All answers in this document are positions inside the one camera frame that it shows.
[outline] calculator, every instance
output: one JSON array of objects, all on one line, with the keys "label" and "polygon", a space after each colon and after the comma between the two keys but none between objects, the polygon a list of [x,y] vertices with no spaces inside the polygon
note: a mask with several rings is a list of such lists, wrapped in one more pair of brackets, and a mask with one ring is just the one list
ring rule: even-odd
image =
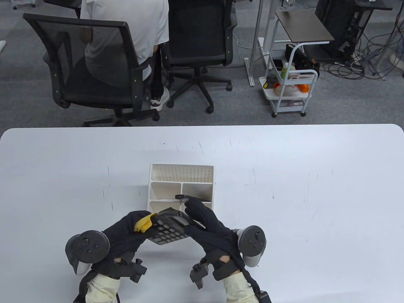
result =
[{"label": "calculator", "polygon": [[188,236],[185,235],[185,226],[194,225],[204,229],[200,224],[196,223],[189,216],[179,210],[166,208],[151,218],[153,224],[151,228],[155,229],[153,236],[149,240],[158,245],[164,245]]}]

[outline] orange object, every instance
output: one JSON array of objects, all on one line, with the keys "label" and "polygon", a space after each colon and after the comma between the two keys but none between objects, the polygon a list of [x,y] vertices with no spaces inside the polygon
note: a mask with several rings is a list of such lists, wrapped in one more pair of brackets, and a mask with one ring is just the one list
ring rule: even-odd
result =
[{"label": "orange object", "polygon": [[308,84],[297,84],[296,86],[302,93],[308,93],[310,91],[310,86]]}]

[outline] yellow sponge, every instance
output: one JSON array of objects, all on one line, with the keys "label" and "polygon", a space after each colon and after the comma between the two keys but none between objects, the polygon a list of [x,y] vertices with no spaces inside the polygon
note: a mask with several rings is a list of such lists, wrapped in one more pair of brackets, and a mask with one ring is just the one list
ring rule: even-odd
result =
[{"label": "yellow sponge", "polygon": [[139,231],[141,233],[144,233],[146,230],[148,230],[150,227],[152,227],[152,216],[155,216],[157,213],[145,216],[144,218],[141,218],[139,221],[136,222],[135,224],[135,231]]}]

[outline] black bag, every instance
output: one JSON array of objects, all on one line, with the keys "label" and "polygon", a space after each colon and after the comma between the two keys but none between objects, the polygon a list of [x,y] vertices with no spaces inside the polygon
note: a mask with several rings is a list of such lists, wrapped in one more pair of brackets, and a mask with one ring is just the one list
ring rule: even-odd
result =
[{"label": "black bag", "polygon": [[[292,50],[295,47],[293,44],[287,44],[285,50],[285,57],[289,61],[290,55],[292,54]],[[295,55],[293,56],[293,63],[295,64],[296,69],[313,69],[317,72],[318,77],[320,78],[320,63],[317,63],[315,60],[307,56],[302,52],[301,49],[297,49],[295,51]]]}]

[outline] chair base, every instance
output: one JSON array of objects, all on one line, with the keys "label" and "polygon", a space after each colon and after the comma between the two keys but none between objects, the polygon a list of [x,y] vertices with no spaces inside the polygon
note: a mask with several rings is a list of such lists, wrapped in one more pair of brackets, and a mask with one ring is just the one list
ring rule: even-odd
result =
[{"label": "chair base", "polygon": [[156,109],[142,110],[140,112],[123,113],[122,109],[114,109],[115,115],[104,117],[97,120],[84,121],[83,127],[94,126],[134,126],[131,120],[145,119],[152,117],[153,121],[160,120],[160,114]]},{"label": "chair base", "polygon": [[185,74],[185,73],[177,73],[177,72],[171,72],[170,73],[170,81],[173,81],[173,77],[181,78],[181,79],[186,79],[188,80],[187,83],[185,83],[184,86],[182,86],[179,90],[177,90],[172,96],[169,102],[167,102],[167,107],[172,108],[174,106],[174,101],[177,97],[179,97],[181,94],[183,94],[185,91],[190,89],[194,85],[198,85],[199,88],[201,89],[202,93],[204,94],[206,100],[209,102],[209,106],[206,108],[206,112],[208,114],[213,113],[214,110],[214,105],[213,105],[213,100],[209,95],[208,90],[206,89],[206,86],[204,82],[210,82],[210,83],[227,83],[226,90],[231,91],[233,89],[233,85],[231,84],[230,79],[226,78],[221,78],[221,77],[214,77],[214,76],[206,76],[206,75],[201,75],[201,67],[195,67],[194,68],[194,75],[190,74]]}]

